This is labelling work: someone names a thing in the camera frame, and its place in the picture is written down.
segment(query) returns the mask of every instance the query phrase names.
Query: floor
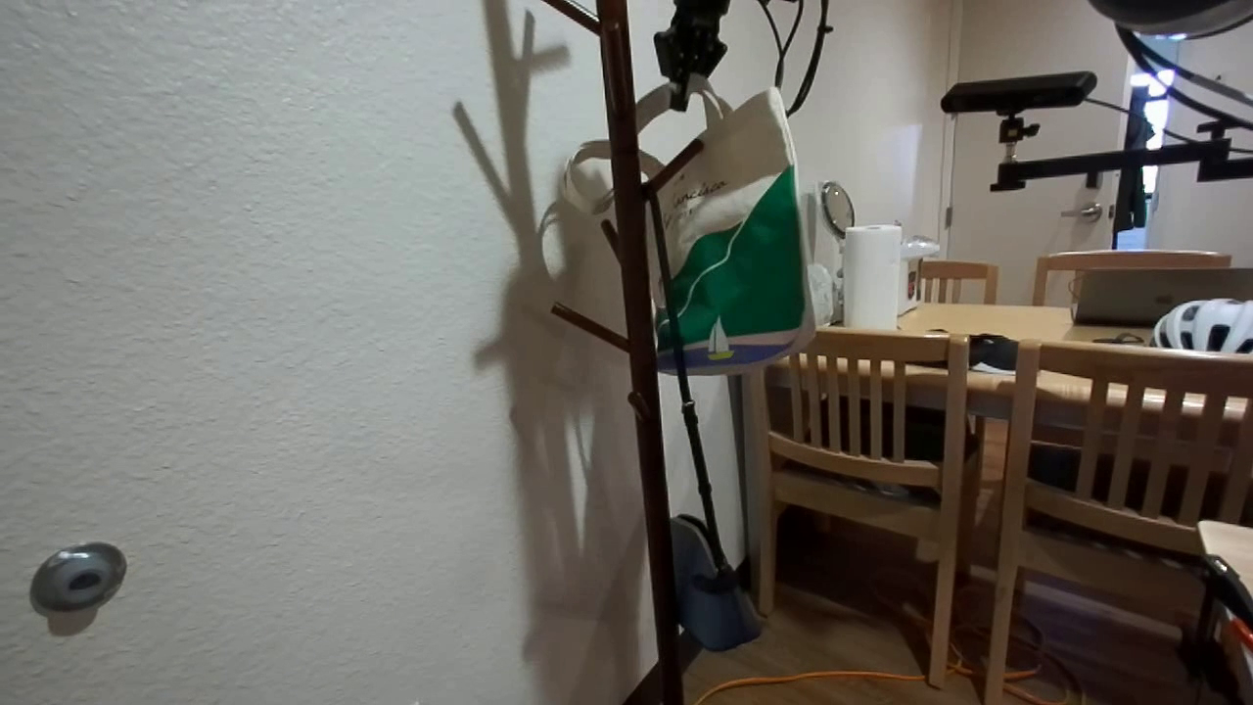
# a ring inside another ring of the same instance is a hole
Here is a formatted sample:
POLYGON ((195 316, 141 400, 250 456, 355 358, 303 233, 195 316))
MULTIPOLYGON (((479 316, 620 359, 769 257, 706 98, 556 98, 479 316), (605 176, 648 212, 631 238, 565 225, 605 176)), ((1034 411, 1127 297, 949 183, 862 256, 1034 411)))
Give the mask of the floor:
MULTIPOLYGON (((906 542, 782 515, 778 611, 730 656, 697 656, 689 705, 971 705, 971 662, 986 649, 992 585, 971 581, 956 606, 950 679, 920 680, 932 571, 906 542)), ((1042 705, 1221 705, 1187 679, 1180 637, 1086 603, 1022 601, 1013 624, 1017 701, 1042 705)))

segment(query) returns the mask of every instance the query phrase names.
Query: white wall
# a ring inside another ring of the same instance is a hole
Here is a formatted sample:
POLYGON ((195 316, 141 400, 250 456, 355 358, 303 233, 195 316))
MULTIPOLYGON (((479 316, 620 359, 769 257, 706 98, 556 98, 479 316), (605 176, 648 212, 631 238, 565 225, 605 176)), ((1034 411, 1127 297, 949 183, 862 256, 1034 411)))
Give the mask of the white wall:
MULTIPOLYGON (((1253 28, 1239 28, 1212 39, 1189 39, 1182 49, 1182 66, 1221 79, 1239 90, 1253 90, 1253 28)), ((1214 94, 1180 81, 1187 94, 1214 102, 1214 94)), ((1198 123, 1212 123, 1195 110, 1171 110, 1171 131, 1187 137, 1201 137, 1198 123)), ((1195 166, 1165 167, 1159 204, 1152 212, 1152 242, 1154 248, 1212 248, 1239 256, 1240 267, 1253 267, 1253 233, 1248 233, 1248 196, 1253 179, 1198 179, 1195 166)))
MULTIPOLYGON (((926 225, 932 3, 840 9, 807 174, 926 225)), ((730 35, 746 98, 756 9, 730 35)), ((0 71, 0 701, 624 701, 654 662, 626 363, 550 316, 615 327, 620 280, 589 225, 552 276, 532 237, 605 133, 592 35, 520 0, 3 3, 0 71), (128 581, 46 624, 29 581, 75 542, 128 581)), ((675 397, 666 443, 695 511, 675 397)))

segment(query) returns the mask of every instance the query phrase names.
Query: coat rack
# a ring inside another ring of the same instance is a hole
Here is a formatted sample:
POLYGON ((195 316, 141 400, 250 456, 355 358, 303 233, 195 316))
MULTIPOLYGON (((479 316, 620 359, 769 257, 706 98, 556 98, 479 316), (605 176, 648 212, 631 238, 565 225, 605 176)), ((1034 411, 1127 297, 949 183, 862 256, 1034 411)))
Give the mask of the coat rack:
POLYGON ((597 16, 569 0, 543 0, 573 24, 599 35, 605 63, 605 107, 612 126, 612 176, 615 176, 615 225, 605 225, 620 269, 624 269, 624 308, 626 337, 569 308, 552 304, 556 316, 581 327, 585 332, 624 348, 631 358, 631 408, 633 408, 633 448, 642 478, 642 515, 649 546, 649 585, 654 585, 654 632, 658 632, 658 684, 666 705, 680 705, 680 662, 676 662, 676 597, 675 597, 675 547, 669 547, 669 499, 666 499, 666 460, 662 460, 662 411, 658 411, 658 354, 654 354, 654 314, 649 314, 649 250, 648 250, 648 196, 658 193, 689 156, 703 154, 695 141, 658 176, 642 183, 637 176, 637 126, 633 126, 633 75, 631 75, 631 24, 626 0, 599 0, 597 16))

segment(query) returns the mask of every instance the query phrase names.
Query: green and white bag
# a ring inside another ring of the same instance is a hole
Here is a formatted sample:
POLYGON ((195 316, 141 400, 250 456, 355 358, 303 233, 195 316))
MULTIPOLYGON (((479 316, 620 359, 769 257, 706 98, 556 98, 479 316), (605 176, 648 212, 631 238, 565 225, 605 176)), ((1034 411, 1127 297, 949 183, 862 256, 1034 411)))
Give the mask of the green and white bag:
MULTIPOLYGON (((749 372, 787 358, 816 332, 807 242, 795 183, 795 146, 778 90, 764 90, 746 107, 730 107, 706 81, 703 154, 686 162, 662 187, 662 227, 669 256, 669 303, 686 370, 695 378, 749 372)), ((637 102, 637 131, 662 116, 669 86, 637 102)), ((605 141, 589 141, 577 156, 599 156, 605 141)), ((612 212, 609 183, 592 183, 589 167, 573 167, 592 212, 612 212)), ((658 363, 675 372, 675 327, 654 295, 658 363)))

